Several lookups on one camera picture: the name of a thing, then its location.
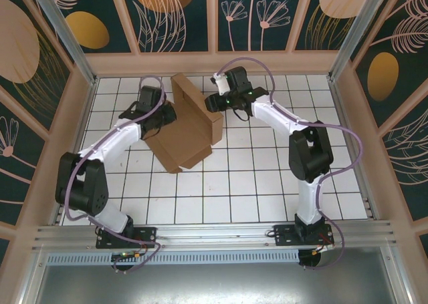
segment floral wallpaper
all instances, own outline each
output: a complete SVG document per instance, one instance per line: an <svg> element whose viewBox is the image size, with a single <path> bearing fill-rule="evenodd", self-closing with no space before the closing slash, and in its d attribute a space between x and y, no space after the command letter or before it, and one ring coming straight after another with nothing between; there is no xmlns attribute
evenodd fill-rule
<svg viewBox="0 0 428 304"><path fill-rule="evenodd" d="M0 103L0 222L16 224L44 144Z"/></svg>
<svg viewBox="0 0 428 304"><path fill-rule="evenodd" d="M299 0L219 0L218 50L285 50Z"/></svg>
<svg viewBox="0 0 428 304"><path fill-rule="evenodd" d="M356 67L378 126L428 78L428 0L398 0Z"/></svg>

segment cardboard box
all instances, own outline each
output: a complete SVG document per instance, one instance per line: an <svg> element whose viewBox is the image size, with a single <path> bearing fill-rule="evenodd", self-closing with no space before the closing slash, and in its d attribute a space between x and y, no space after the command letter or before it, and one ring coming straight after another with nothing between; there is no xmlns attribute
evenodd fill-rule
<svg viewBox="0 0 428 304"><path fill-rule="evenodd" d="M211 155L211 145L222 137L223 115L206 109L201 90L182 73L171 77L171 83L177 120L146 143L167 172L175 174Z"/></svg>

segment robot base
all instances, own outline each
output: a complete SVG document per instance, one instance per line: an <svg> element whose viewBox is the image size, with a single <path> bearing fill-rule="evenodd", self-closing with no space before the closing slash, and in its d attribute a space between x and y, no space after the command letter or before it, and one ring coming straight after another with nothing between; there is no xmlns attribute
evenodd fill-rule
<svg viewBox="0 0 428 304"><path fill-rule="evenodd" d="M156 241L156 227L136 227L133 230L132 239L142 242L155 242ZM154 245L146 245L148 249L154 248ZM139 249L141 244L126 242L122 239L98 229L96 239L97 249Z"/></svg>
<svg viewBox="0 0 428 304"><path fill-rule="evenodd" d="M331 244L334 244L332 227L325 223L319 225L316 229L316 232L310 236L307 236L304 241L296 232L296 226L294 224L275 225L273 235L275 236L276 246L323 245L325 244L325 240L321 236L328 239Z"/></svg>

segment white tile floor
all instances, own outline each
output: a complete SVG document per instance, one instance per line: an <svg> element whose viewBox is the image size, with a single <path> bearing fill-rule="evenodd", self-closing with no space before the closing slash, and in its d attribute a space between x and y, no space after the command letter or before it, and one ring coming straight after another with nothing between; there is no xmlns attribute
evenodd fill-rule
<svg viewBox="0 0 428 304"><path fill-rule="evenodd" d="M205 95L214 92L209 77L190 77ZM270 90L265 76L252 75L254 87ZM172 99L170 78L163 77ZM101 79L82 146L96 141L118 115L136 100L139 78ZM156 86L156 81L145 84ZM334 102L323 75L276 75L276 100L309 120L338 124ZM340 131L328 130L333 146L332 168L343 168L350 156ZM288 166L288 138L256 119L242 122L225 114L223 139L213 154L190 170L168 174L140 141L107 169L110 200L135 224L201 224L294 220L298 182ZM333 219L367 218L354 172L325 182L324 212ZM71 224L63 219L64 225ZM73 224L88 224L81 220Z"/></svg>

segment purple cable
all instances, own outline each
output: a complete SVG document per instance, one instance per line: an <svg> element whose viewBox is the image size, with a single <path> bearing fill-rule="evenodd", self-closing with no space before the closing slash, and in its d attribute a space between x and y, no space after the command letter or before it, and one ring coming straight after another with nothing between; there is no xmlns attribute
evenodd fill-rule
<svg viewBox="0 0 428 304"><path fill-rule="evenodd" d="M300 121L300 120L297 120L295 117L293 117L293 116L291 116L291 115L289 115L289 114L287 114L287 112L285 112L285 111L283 111L280 107L278 107L278 106L276 106L276 103L275 103L275 101L274 101L274 92L275 92L275 79L274 79L274 76L272 75L272 72L269 70L269 68L263 63L263 62L261 62L260 60L257 60L257 59L254 59L254 58L250 58L250 57L239 57L239 58L235 58L235 59L233 59L233 60L231 60L230 62L228 62L228 63L226 63L220 70L219 70L219 72L218 72L218 74L221 74L228 66L230 66L231 64L233 64L233 63L235 63L235 62L237 62L237 61L241 61L241 60L249 60L249 61L253 61L253 62L256 62L256 63L258 63L260 66L262 66L266 71L267 71L267 73L269 74L269 76L270 76L270 79L271 79L271 81L272 81L272 91L270 92L270 96L269 96L269 99L270 99L270 102L271 102L271 104L272 104L272 107L274 107L275 108L275 110L277 110L280 114L282 114L282 115L284 115L285 117L287 117L288 119L290 119L291 121L293 121L293 122L295 122L295 123L297 123L297 124L300 124L300 125L303 125L303 126L307 126L307 127L319 127L319 128L335 128L335 129L339 129L339 130L342 130L343 132L347 132L348 134L350 134L351 136L353 136L354 138L355 138L355 140L358 142L358 145L359 145L359 151L358 151L358 156L356 157L356 159L354 160L354 162L352 162L348 167L346 167L346 168L343 168L343 169L340 169L340 170L337 170L337 171L335 171L335 172L332 172L332 173L330 173L330 174L327 174L327 175L325 175L325 176L323 176L321 179L320 179L320 181L318 182L318 185L317 185L317 187L316 187L316 197L315 197L315 203L316 203L316 209L317 209L317 211L321 214L321 216L323 216L328 222L330 222L336 229L337 229L337 231L339 232L339 235L340 235L340 239L341 239L341 242L342 242L342 247L341 247L341 249L340 249L340 254L339 254L339 256L337 257L337 259L333 262L333 263L330 263L330 264L327 264L327 265L324 265L324 266L321 266L321 267L311 267L311 269L325 269L325 268L327 268L327 267L331 267L331 266L333 266L333 265L335 265L336 263L338 263L339 262L339 260L342 258L342 256L343 256L343 253L344 253L344 250L345 250L345 238L344 238L344 235L343 235L343 232L342 232L342 230L340 229L340 227L334 222L334 220L332 220L331 218L329 218L328 216L326 216L323 212L322 212L322 210L321 210L321 206L320 206L320 193L321 193L321 184L327 179L327 178L329 178L329 177L332 177L332 176L334 176L334 175L338 175L338 174L342 174L343 172L346 172L346 171L348 171L348 170L350 170L350 169L352 169L352 168L354 168L360 161L361 161L361 158L362 158L362 152L363 152L363 145L362 145L362 141L361 141L361 139L358 137L358 135L357 134L355 134L352 130L349 130L348 128L345 128L345 127L342 127L342 126L339 126L339 125L332 125L332 124L314 124L314 123L311 123L311 122L303 122L303 121Z"/></svg>
<svg viewBox="0 0 428 304"><path fill-rule="evenodd" d="M68 185L67 185L67 188L66 188L66 197L65 197L65 200L64 200L64 211L66 213L66 216L67 216L68 220L74 222L74 221L79 220L81 218L89 217L89 221L90 222L92 222L93 224L95 224L98 227L101 227L106 232L110 233L111 235L113 235L113 236L115 236L115 237L117 237L119 239L122 239L124 241L132 242L132 243L137 243L137 244L142 244L142 243L141 243L141 241L138 241L138 240L135 240L135 239L129 239L129 238L124 237L124 236L122 236L122 235L120 235L118 233L115 233L114 231L112 231L112 230L110 230L110 229L108 229L106 227L103 227L103 225L101 225L100 223L98 223L94 218L88 216L87 214L80 215L80 216L77 216L77 217L72 217L71 214L70 214L70 209L69 209L68 205L70 203L70 193L71 193L71 190L72 190L73 181L76 178L76 176L78 174L78 171L82 167L83 163L93 153L95 153L97 151L97 149L99 149L99 147L101 147L101 145L103 145L103 143L105 143L105 141L107 141L111 136L113 136L113 134L121 131L122 128L125 128L125 127L127 127L127 126L129 126L129 125L131 125L133 123L140 122L141 120L144 120L144 119L148 118L149 116L153 115L157 111L157 109L163 104L164 97L165 97L165 87L164 87L164 84L162 83L162 80L159 77L157 77L155 75L146 75L146 76L142 77L140 79L139 89L141 89L141 85L142 85L143 80L145 80L147 78L154 78L154 79L156 79L159 82L160 88L162 90L162 94L160 96L159 102L147 114L145 114L145 115L143 115L143 116L141 116L141 117L139 117L139 118L137 118L135 120L130 120L129 122L125 122L122 125L120 125L119 127L113 129L111 132L109 132L107 134L107 136L105 136L103 139L101 139L99 141L99 143L97 143L85 156L82 157L82 159L76 164L76 167L73 169L72 174L70 175L70 179L68 180ZM141 266L143 266L145 263L147 263L149 260L151 260L153 258L153 256L157 252L159 252L159 249L161 248L161 244L156 243L156 242L144 242L144 244L156 245L158 248L153 252L153 254L151 254L150 256L148 256L143 262L141 262L140 264L138 264L138 265L132 267L131 269L129 269L128 270L129 273L132 272L132 271L135 271L136 269L139 269Z"/></svg>

